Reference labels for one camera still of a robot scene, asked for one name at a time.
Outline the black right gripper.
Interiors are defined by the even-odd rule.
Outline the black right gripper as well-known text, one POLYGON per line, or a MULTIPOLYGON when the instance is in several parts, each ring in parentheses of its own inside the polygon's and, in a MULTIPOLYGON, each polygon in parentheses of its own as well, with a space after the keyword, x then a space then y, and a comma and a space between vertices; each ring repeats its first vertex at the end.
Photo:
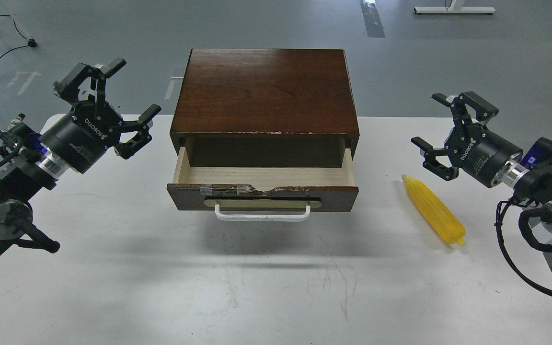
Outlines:
POLYGON ((519 162, 523 149, 487 129, 499 109, 475 92, 455 96, 436 92, 431 98, 450 109, 454 127, 442 148, 434 148, 418 136, 411 139, 424 157, 423 167, 445 181, 457 178, 462 168, 488 188, 501 183, 507 162, 519 162), (449 157, 452 166, 440 163, 437 158, 441 156, 449 157))

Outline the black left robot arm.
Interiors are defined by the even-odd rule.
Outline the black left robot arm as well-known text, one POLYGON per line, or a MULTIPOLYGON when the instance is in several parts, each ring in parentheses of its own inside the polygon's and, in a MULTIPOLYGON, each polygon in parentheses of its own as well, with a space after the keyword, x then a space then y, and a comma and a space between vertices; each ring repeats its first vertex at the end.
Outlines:
POLYGON ((131 121, 105 99, 107 79, 125 64, 121 58, 108 65, 79 63, 56 81, 55 94, 71 109, 48 131, 33 131, 22 114, 0 129, 0 256, 13 245, 56 253, 60 244, 34 225, 29 199, 42 188, 53 189, 68 169, 85 173, 109 148, 129 159, 151 142, 149 129, 159 105, 131 121))

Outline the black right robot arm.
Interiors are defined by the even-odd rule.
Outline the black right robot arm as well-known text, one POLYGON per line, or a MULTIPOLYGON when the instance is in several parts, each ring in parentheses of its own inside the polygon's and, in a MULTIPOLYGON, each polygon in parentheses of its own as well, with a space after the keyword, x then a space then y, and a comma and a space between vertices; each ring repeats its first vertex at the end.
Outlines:
POLYGON ((486 125, 499 109, 475 92, 453 96, 437 92, 432 99, 450 109, 454 126, 440 148, 418 136, 411 139, 424 158, 423 167, 445 181, 455 179, 463 170, 488 188, 503 183, 513 189, 513 196, 496 207, 494 225, 500 251, 524 282, 552 297, 552 290, 532 281, 515 266, 502 231, 508 208, 520 207, 518 227, 524 240, 537 251, 552 253, 552 140, 539 138, 524 152, 493 133, 486 125))

